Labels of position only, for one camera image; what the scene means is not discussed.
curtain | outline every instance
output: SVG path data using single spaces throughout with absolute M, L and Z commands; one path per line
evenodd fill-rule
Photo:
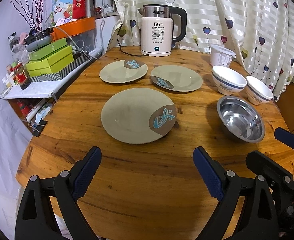
M 294 82 L 294 4 L 291 0 L 114 0 L 123 26 L 122 46 L 140 45 L 145 4 L 181 7 L 187 12 L 186 37 L 173 47 L 210 53 L 209 44 L 236 53 L 236 60 L 264 82 L 277 101 Z M 109 48 L 117 45 L 114 27 Z M 177 35 L 179 26 L 174 26 Z

plate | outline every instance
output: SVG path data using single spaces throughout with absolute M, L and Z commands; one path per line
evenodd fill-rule
M 148 71 L 145 63 L 129 58 L 115 61 L 105 66 L 99 73 L 107 83 L 127 83 L 143 77 Z
M 176 122 L 176 108 L 169 97 L 149 88 L 132 88 L 112 96 L 101 120 L 106 132 L 118 141 L 143 144 L 165 136 Z
M 151 71 L 150 77 L 160 87 L 178 92 L 194 91 L 203 84 L 203 79 L 197 72 L 177 65 L 156 67 Z

shelf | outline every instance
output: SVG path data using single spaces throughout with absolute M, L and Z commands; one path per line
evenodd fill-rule
M 97 57 L 101 53 L 101 48 L 96 48 L 89 54 L 92 57 Z M 70 72 L 64 79 L 59 81 L 45 81 L 45 82 L 32 82 L 29 87 L 22 90 L 20 86 L 13 87 L 3 99 L 15 98 L 52 98 L 62 88 L 68 80 L 70 80 L 78 71 L 83 69 L 89 62 L 82 63 L 80 66 Z

metal bowl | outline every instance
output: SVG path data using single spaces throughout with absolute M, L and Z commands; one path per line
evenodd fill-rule
M 223 122 L 223 129 L 232 138 L 258 143 L 265 136 L 265 126 L 257 111 L 237 97 L 222 97 L 217 102 L 217 111 Z

blue gripper pad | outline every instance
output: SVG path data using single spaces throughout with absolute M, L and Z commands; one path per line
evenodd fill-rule
M 199 150 L 199 148 L 194 150 L 193 159 L 194 164 L 203 178 L 209 193 L 212 197 L 215 197 L 218 199 L 218 201 L 221 201 L 224 197 L 222 182 L 213 169 L 212 165 Z
M 87 161 L 85 160 L 87 156 L 85 156 L 85 158 L 82 160 L 86 161 L 86 163 L 83 165 L 83 168 L 74 180 L 74 190 L 72 193 L 72 197 L 74 200 L 77 200 L 78 198 L 85 195 L 89 184 L 92 181 L 100 165 L 100 162 L 102 161 L 102 152 L 98 147 L 92 147 L 88 155 L 89 158 L 87 159 Z
M 294 149 L 294 134 L 291 132 L 278 127 L 274 131 L 274 137 L 276 140 L 286 144 L 288 147 Z

